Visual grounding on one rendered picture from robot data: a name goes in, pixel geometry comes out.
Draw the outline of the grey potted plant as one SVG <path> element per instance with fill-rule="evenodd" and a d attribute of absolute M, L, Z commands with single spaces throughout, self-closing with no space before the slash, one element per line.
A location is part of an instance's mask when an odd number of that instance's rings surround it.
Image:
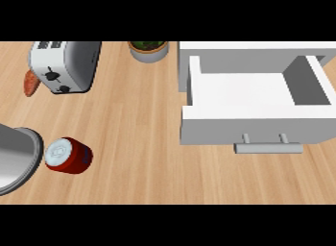
<path fill-rule="evenodd" d="M 160 61 L 168 54 L 166 41 L 129 41 L 132 57 L 144 63 Z"/>

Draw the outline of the red can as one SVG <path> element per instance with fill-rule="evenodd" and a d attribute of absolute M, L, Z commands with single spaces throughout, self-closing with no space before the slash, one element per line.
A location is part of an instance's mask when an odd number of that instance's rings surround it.
<path fill-rule="evenodd" d="M 93 150 L 72 137 L 59 138 L 45 151 L 47 167 L 62 173 L 81 174 L 91 166 Z"/>

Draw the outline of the orange sweet potato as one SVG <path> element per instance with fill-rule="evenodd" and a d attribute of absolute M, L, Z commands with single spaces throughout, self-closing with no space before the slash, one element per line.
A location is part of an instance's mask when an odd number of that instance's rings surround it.
<path fill-rule="evenodd" d="M 26 97 L 32 96 L 32 94 L 35 93 L 38 89 L 40 84 L 41 84 L 41 81 L 37 75 L 32 73 L 32 71 L 28 71 L 25 73 L 25 78 L 23 78 L 23 93 Z"/>

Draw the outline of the white drawer cabinet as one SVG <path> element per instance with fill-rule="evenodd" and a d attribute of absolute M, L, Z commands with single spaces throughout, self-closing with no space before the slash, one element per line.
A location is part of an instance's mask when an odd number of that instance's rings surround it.
<path fill-rule="evenodd" d="M 187 91 L 188 63 L 200 57 L 203 73 L 281 73 L 297 56 L 321 66 L 336 57 L 336 41 L 180 41 L 178 91 Z"/>

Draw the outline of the white drawer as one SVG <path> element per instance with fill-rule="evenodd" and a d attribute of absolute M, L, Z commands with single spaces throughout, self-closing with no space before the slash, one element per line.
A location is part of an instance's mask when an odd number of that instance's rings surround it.
<path fill-rule="evenodd" d="M 188 104 L 181 110 L 184 144 L 321 143 L 336 137 L 336 91 L 314 56 L 281 73 L 203 73 L 188 62 Z"/>

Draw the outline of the silver toaster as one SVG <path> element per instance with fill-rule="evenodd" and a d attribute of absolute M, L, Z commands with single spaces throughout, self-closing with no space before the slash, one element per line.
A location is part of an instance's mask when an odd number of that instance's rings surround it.
<path fill-rule="evenodd" d="M 35 41 L 28 66 L 53 94 L 85 93 L 93 87 L 100 41 Z"/>

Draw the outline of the silver rounded appliance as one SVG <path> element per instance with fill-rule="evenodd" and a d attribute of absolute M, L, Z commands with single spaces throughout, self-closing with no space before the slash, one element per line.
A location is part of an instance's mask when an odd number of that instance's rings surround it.
<path fill-rule="evenodd" d="M 13 192 L 29 180 L 40 166 L 44 140 L 23 127 L 0 123 L 0 196 Z"/>

